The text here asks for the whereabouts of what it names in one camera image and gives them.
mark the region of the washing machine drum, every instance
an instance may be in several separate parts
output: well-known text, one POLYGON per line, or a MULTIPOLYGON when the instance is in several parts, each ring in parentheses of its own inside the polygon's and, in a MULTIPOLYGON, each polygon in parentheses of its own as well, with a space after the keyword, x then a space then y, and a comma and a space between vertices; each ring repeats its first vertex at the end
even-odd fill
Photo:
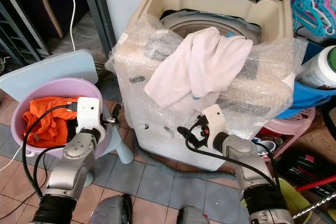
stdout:
POLYGON ((245 36, 251 39, 254 45, 261 42, 260 26, 227 15, 182 10, 165 16, 161 22, 164 28, 174 31, 183 38, 190 33, 214 26, 223 36, 245 36))

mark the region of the yellow bucket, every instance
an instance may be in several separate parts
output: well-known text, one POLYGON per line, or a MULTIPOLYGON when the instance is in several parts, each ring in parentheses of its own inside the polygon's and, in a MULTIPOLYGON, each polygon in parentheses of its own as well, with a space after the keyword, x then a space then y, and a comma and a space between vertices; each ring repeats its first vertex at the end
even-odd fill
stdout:
MULTIPOLYGON (((293 216, 303 208, 306 208, 310 205, 310 203, 301 195, 298 191, 295 190, 293 186, 291 186, 286 180, 283 178, 279 178, 281 193, 285 198, 287 203, 288 210, 290 214, 293 216)), ((296 224, 306 224, 310 219, 312 212, 308 212, 301 217, 295 220, 296 224)))

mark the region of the cardboard box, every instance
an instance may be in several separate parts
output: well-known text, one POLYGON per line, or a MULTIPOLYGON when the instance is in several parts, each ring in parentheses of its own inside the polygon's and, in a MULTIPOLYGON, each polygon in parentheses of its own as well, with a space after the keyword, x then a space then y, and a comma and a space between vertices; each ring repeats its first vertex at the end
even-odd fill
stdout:
POLYGON ((326 127, 319 110, 310 128, 295 141, 293 147, 316 153, 336 164, 336 140, 326 127))

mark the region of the gray pipe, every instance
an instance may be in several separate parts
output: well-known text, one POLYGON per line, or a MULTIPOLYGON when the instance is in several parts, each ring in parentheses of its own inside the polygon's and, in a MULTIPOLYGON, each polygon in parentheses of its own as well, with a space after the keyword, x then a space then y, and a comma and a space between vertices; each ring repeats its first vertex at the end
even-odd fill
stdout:
POLYGON ((138 143, 137 136, 132 130, 132 137, 133 137, 133 146, 135 151, 147 162, 164 169, 166 172, 172 174, 175 177, 178 178, 205 178, 205 179, 211 179, 211 178, 228 178, 231 180, 236 180, 236 176, 232 173, 228 172, 182 172, 179 170, 175 170, 166 164, 162 163, 161 161, 157 160, 156 158, 153 158, 148 151, 143 150, 138 143))

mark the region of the bubble wrap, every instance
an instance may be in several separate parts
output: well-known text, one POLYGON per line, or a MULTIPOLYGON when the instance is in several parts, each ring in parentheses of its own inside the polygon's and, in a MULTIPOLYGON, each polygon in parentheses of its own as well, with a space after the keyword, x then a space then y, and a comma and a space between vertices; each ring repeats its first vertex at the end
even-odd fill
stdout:
MULTIPOLYGON (((118 76, 125 117, 137 134, 146 131, 157 141, 160 137, 183 141, 177 127, 189 128, 195 122, 196 111, 182 114, 162 109, 144 92, 158 65, 182 40, 147 15, 128 26, 112 50, 105 67, 118 76)), ((290 86, 306 47, 306 41, 294 38, 253 46, 242 71, 217 100, 226 119, 225 131, 251 139, 268 120, 291 106, 290 86)))

